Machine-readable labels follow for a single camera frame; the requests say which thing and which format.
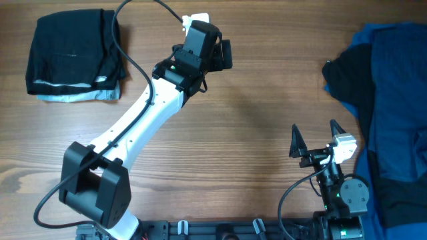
folded black shirt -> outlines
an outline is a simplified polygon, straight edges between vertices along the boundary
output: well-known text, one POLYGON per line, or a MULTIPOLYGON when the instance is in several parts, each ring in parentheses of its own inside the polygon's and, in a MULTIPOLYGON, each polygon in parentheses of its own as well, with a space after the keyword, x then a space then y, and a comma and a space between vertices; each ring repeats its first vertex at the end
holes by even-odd
MULTIPOLYGON (((29 54, 27 92, 70 95, 113 90, 125 77, 121 55, 113 43, 114 11, 64 11, 37 21, 29 54)), ((116 39, 119 27, 116 24, 116 39)))

wood grain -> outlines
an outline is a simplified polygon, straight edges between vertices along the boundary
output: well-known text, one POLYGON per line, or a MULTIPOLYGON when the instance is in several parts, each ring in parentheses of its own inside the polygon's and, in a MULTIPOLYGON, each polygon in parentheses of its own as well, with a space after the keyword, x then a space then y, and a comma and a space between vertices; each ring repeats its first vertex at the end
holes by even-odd
MULTIPOLYGON (((64 150, 89 143, 114 124, 145 89, 130 76, 113 103, 44 103, 26 94, 25 70, 36 21, 70 10, 115 9, 118 0, 3 1, 0 6, 0 239, 73 239, 75 229, 47 230, 32 214, 58 183, 64 150)), ((351 42, 364 23, 425 23, 427 4, 411 1, 168 1, 179 15, 208 12, 231 39, 234 68, 207 76, 197 94, 149 142, 131 172, 130 209, 140 219, 276 217, 283 192, 312 169, 289 159, 293 123, 309 147, 330 140, 336 119, 360 137, 356 120, 324 90, 321 68, 351 42)), ((177 21, 151 1, 119 14, 126 51, 147 72, 183 42, 177 21)), ((343 164, 352 172, 354 160, 343 164)), ((322 208, 304 183, 289 196, 284 216, 307 217, 322 208)), ((84 219, 57 196, 41 218, 84 219)))

blue fabric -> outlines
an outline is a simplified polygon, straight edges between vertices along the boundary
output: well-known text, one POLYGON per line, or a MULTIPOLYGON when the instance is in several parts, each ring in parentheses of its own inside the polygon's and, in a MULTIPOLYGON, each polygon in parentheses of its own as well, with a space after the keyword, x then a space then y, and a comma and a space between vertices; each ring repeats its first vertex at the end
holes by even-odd
MULTIPOLYGON (((381 29, 391 28, 396 26, 395 24, 366 24, 366 26, 360 32, 353 36, 352 44, 349 46, 354 47, 362 43, 372 43, 374 39, 374 32, 381 29)), ((325 86, 325 90, 329 92, 328 85, 325 86)), ((343 103, 343 106, 356 118, 358 116, 358 110, 355 106, 343 103)), ((376 118, 372 118, 373 124, 371 125, 371 132, 375 131, 376 118)), ((375 142, 372 139, 374 135, 370 135, 370 149, 375 150, 375 142)), ((356 173, 364 177, 372 186, 372 179, 369 171, 367 146, 365 146, 363 152, 360 154, 356 164, 356 173)), ((373 188, 369 188, 370 199, 367 204, 368 214, 362 216, 362 223, 364 226, 365 239, 366 240, 401 240, 401 239, 427 239, 427 223, 413 223, 407 225, 401 225, 397 227, 391 227, 385 229, 380 224, 380 207, 378 199, 376 198, 373 188)))
POLYGON ((374 36, 375 122, 370 136, 380 176, 415 182, 427 171, 427 27, 397 25, 374 36))

light blue fabric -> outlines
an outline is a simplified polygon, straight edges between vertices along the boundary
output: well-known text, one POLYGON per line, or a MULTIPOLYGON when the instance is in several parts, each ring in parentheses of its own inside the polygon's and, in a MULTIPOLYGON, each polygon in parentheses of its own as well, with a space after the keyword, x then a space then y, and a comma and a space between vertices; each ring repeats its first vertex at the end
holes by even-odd
POLYGON ((120 98, 120 84, 117 81, 114 90, 96 90, 88 93, 79 93, 73 95, 38 95, 37 99, 42 101, 50 102, 62 102, 62 103, 74 103, 78 101, 88 101, 88 100, 103 100, 103 101, 113 101, 120 98))

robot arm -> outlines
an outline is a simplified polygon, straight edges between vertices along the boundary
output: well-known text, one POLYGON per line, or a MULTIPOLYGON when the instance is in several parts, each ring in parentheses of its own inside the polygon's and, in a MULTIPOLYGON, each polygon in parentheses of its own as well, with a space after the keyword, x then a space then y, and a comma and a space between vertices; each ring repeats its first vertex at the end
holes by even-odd
MULTIPOLYGON (((314 239, 364 239, 361 216, 368 212, 366 180, 355 174, 344 175, 340 164, 352 157, 356 139, 346 133, 335 120, 330 121, 332 142, 323 149, 308 150, 296 125, 292 126, 289 157, 301 157, 300 167, 313 167, 325 211, 313 214, 314 239)), ((280 226, 281 213, 278 215, 280 226)), ((288 239, 293 239, 285 230, 288 239)))
POLYGON ((113 127, 89 146, 74 142, 64 154, 62 181, 93 156, 103 153, 89 169, 60 188, 59 200, 96 222, 114 239, 128 240, 137 234, 139 220, 127 210, 131 200, 129 171, 145 144, 190 97, 201 91, 208 72, 232 68, 230 41, 222 40, 214 25, 196 20, 200 18, 208 20, 207 14, 186 18, 185 43, 173 46, 172 56, 154 67, 152 101, 133 127, 111 147, 111 140, 122 134, 147 104, 149 87, 113 127), (96 168, 104 169, 102 176, 90 171, 96 168))

